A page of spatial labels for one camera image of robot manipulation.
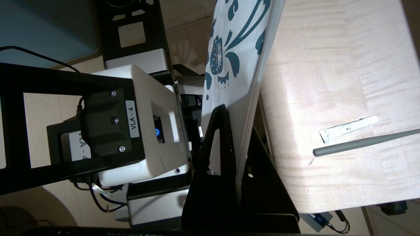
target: gray rod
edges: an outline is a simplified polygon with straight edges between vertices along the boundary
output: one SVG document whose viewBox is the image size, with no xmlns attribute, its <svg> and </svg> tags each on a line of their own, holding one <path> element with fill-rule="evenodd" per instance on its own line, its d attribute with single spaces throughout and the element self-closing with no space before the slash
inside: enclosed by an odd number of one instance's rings
<svg viewBox="0 0 420 236">
<path fill-rule="evenodd" d="M 405 137 L 405 136 L 418 134 L 418 133 L 420 133 L 420 128 L 410 130 L 410 131 L 395 133 L 395 134 L 387 134 L 387 135 L 381 135 L 381 136 L 376 136 L 376 137 L 371 137 L 371 138 L 366 138 L 366 139 L 359 139 L 359 140 L 349 141 L 349 142 L 345 142 L 345 143 L 334 144 L 334 145 L 331 145 L 331 146 L 315 148 L 313 150 L 313 154 L 316 157 L 320 157 L 320 156 L 324 156 L 324 155 L 328 155 L 328 154 L 353 150 L 353 149 L 356 149 L 356 148 L 367 147 L 367 146 L 370 146 L 370 145 L 383 143 L 383 142 L 386 142 L 386 141 L 390 141 L 390 140 L 393 140 L 393 139 L 399 139 L 399 138 L 402 138 L 402 137 Z"/>
</svg>

